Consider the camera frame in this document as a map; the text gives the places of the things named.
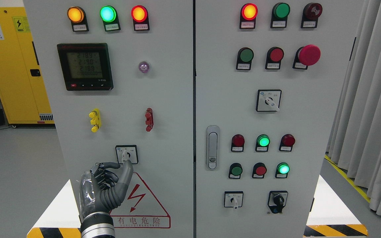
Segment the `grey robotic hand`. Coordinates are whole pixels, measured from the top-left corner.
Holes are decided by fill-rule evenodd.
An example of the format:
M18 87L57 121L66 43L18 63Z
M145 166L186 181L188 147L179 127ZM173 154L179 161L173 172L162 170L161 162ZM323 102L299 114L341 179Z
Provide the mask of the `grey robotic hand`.
M130 160L122 164L97 162L85 171L80 181L79 201L83 219L93 213L109 213L121 206L134 168Z

